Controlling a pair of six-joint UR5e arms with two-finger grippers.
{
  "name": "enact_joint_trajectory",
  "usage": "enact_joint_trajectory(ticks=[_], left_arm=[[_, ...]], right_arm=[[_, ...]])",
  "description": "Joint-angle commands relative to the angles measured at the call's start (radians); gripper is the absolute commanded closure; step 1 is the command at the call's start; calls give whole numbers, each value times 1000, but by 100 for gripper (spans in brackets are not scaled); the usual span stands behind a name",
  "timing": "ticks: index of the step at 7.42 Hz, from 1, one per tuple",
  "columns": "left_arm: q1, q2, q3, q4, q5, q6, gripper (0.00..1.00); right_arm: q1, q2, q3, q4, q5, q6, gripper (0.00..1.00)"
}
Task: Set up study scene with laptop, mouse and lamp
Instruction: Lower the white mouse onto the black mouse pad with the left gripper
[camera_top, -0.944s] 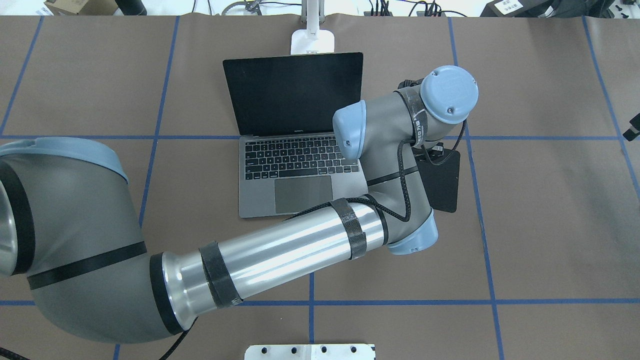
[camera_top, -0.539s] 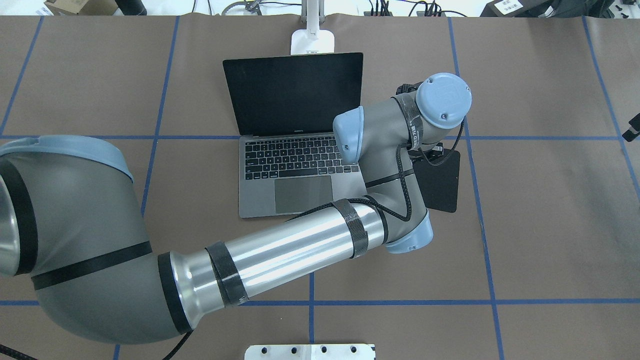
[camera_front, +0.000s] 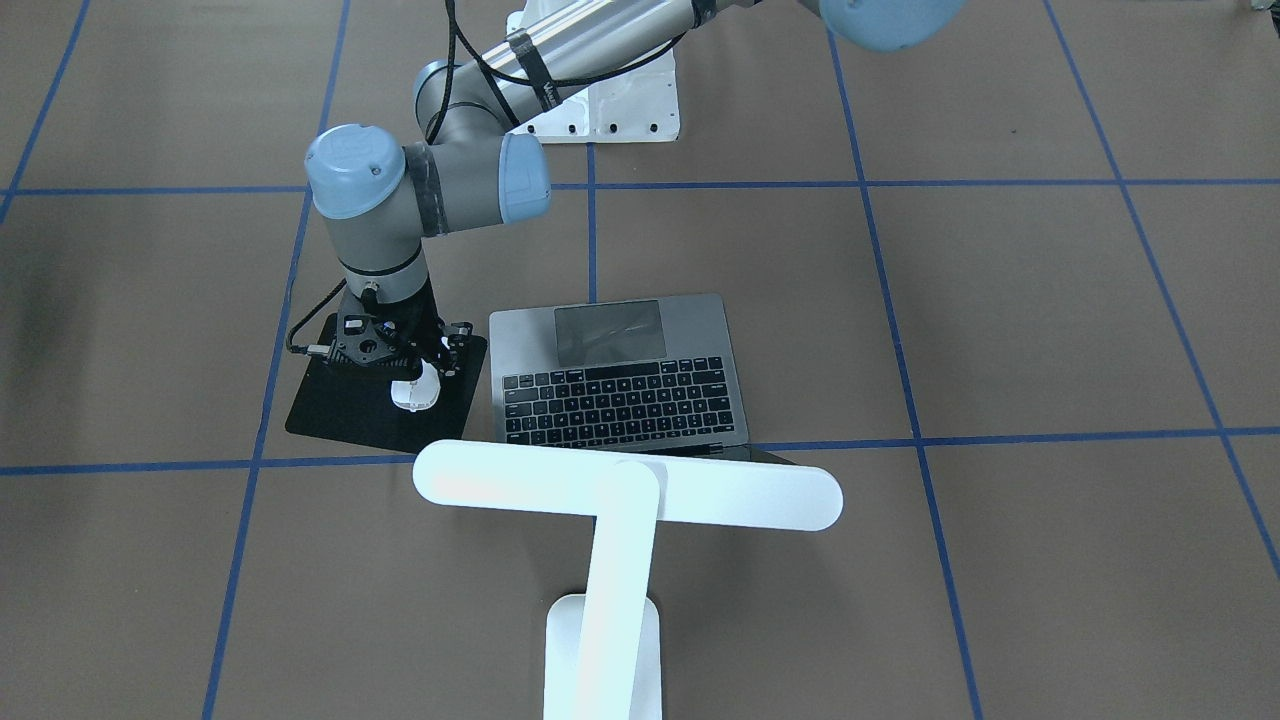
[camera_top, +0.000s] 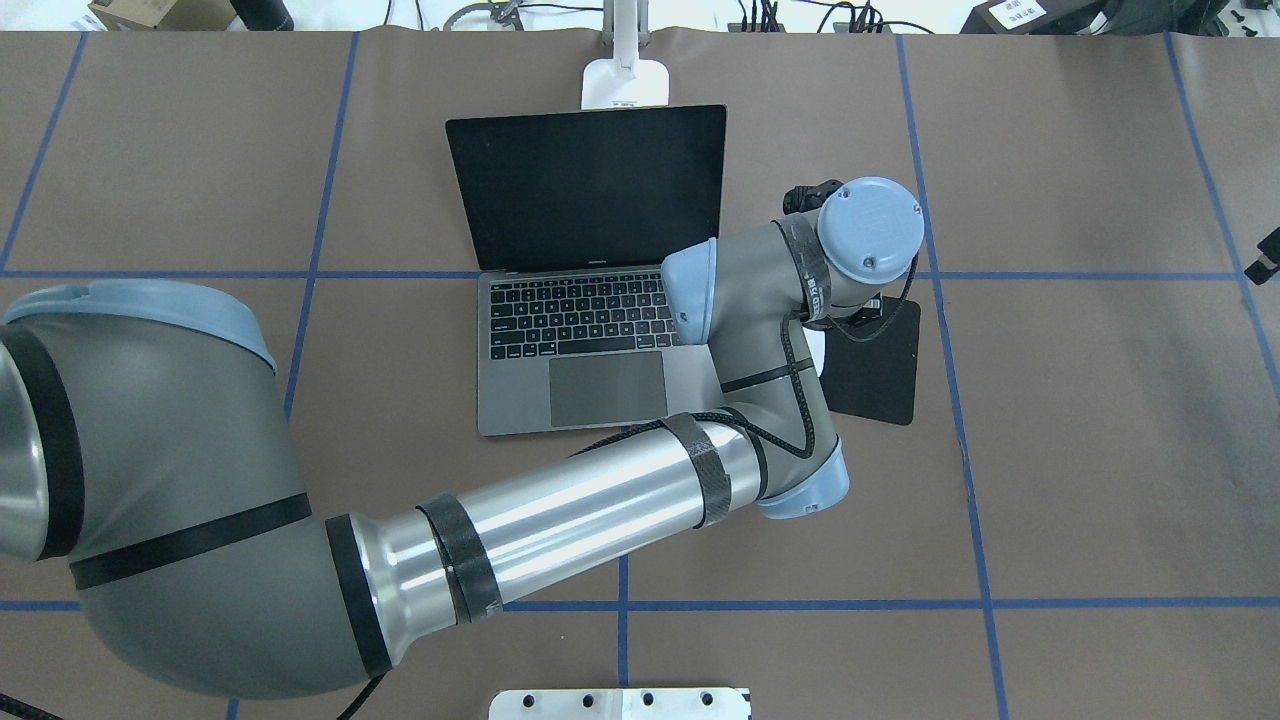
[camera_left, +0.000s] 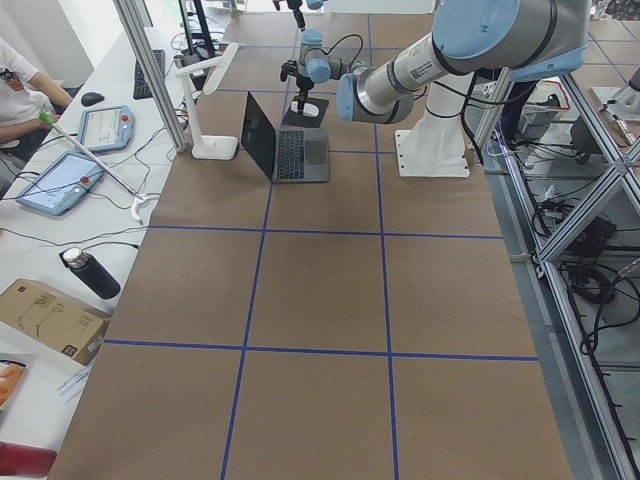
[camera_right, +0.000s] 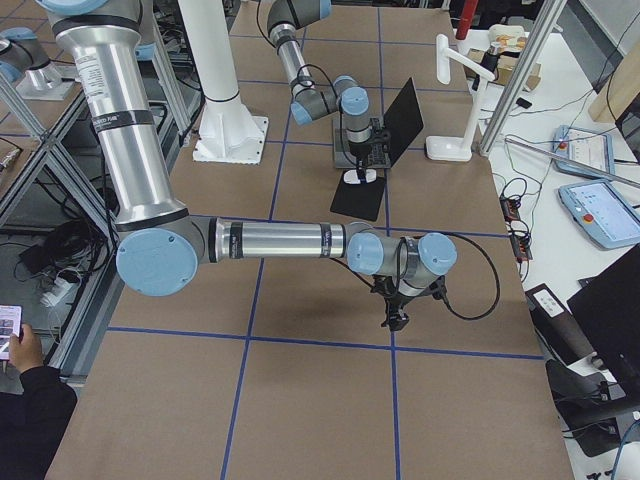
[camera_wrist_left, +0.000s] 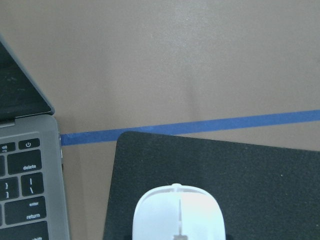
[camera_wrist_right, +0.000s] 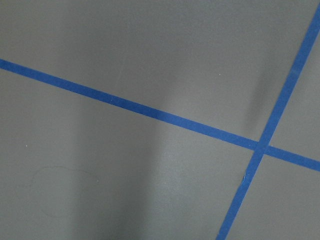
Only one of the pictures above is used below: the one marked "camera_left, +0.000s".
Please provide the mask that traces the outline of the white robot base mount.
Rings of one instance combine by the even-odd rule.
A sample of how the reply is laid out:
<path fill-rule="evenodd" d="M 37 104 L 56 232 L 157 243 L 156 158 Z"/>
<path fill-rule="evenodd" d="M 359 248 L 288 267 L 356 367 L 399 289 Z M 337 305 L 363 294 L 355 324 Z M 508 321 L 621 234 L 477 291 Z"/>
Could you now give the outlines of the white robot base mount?
<path fill-rule="evenodd" d="M 473 75 L 447 75 L 429 86 L 423 117 L 395 132 L 401 177 L 468 178 L 461 112 Z"/>

